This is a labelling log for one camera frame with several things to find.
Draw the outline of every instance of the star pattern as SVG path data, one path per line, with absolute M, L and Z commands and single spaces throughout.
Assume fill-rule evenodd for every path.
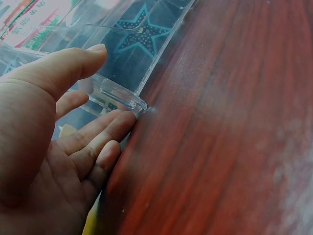
M 119 20 L 116 23 L 116 27 L 130 31 L 117 45 L 116 53 L 140 47 L 152 59 L 155 57 L 157 54 L 156 38 L 168 35 L 171 29 L 152 24 L 149 17 L 142 23 L 147 15 L 147 6 L 144 4 L 133 20 Z

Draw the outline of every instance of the wood grain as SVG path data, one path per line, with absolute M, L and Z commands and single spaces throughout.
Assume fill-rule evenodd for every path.
M 313 234 L 313 0 L 199 0 L 145 87 L 96 234 Z

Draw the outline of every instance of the skin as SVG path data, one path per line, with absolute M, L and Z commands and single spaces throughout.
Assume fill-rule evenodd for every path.
M 51 136 L 57 119 L 88 100 L 65 92 L 106 57 L 104 45 L 65 49 L 0 78 L 0 234 L 82 233 L 136 118 L 116 110 Z

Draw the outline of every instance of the wooden table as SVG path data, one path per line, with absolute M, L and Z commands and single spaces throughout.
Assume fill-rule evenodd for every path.
M 98 234 L 313 234 L 313 0 L 199 0 L 101 199 Z

